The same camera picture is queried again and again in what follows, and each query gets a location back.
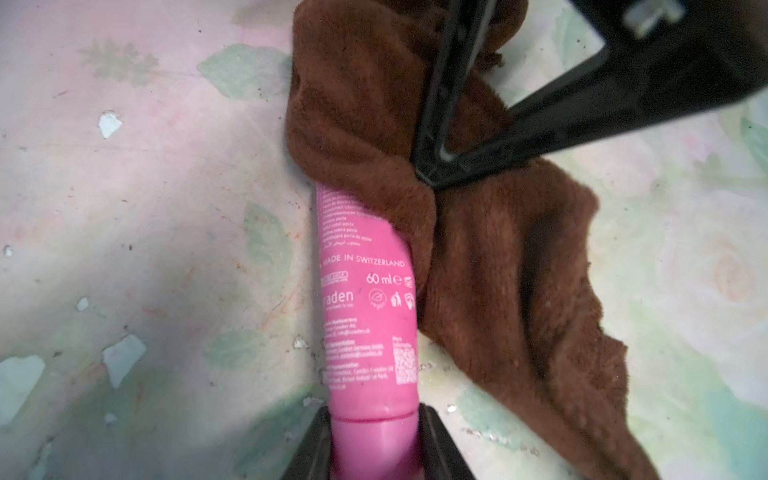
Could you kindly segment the brown cloth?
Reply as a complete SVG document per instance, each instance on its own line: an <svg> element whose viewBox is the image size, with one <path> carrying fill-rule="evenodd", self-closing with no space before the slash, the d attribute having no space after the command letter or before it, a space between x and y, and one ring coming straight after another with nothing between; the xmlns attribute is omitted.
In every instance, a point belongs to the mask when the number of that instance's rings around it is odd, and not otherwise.
<svg viewBox="0 0 768 480"><path fill-rule="evenodd" d="M600 326L587 237L598 201L555 164L434 192L409 157L444 1L304 1L288 150L409 244L421 331L588 479L654 479L627 424L625 345Z"/></svg>

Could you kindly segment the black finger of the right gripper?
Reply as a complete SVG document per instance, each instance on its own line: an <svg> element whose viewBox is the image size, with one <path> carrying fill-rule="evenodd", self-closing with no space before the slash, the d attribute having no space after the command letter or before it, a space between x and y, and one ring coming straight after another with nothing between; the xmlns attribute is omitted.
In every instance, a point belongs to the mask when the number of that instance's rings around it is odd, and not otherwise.
<svg viewBox="0 0 768 480"><path fill-rule="evenodd" d="M579 1L602 49L510 108L509 128L461 153L451 122L495 3L455 1L411 161L440 190L527 159L742 101L767 85L763 1Z"/></svg>

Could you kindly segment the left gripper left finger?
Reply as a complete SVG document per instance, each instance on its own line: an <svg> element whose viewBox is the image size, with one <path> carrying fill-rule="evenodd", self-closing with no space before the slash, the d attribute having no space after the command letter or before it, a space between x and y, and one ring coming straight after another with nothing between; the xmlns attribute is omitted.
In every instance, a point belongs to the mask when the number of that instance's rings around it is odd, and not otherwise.
<svg viewBox="0 0 768 480"><path fill-rule="evenodd" d="M281 480L329 480L332 435L329 408L319 408L285 468Z"/></svg>

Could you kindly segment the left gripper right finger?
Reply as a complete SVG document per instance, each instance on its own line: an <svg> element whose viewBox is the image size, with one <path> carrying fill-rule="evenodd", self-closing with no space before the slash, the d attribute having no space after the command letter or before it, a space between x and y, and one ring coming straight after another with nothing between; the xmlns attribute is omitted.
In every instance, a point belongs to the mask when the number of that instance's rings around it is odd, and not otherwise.
<svg viewBox="0 0 768 480"><path fill-rule="evenodd" d="M475 480L450 433L431 406L419 406L419 443L426 480Z"/></svg>

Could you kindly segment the magenta toothpaste tube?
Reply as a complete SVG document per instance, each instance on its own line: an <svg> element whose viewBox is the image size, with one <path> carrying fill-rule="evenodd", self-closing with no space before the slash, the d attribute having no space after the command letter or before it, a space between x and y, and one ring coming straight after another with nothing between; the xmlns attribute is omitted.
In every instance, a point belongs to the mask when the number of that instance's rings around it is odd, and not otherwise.
<svg viewBox="0 0 768 480"><path fill-rule="evenodd" d="M316 199L334 472L411 479L420 460L409 247L352 195L318 185Z"/></svg>

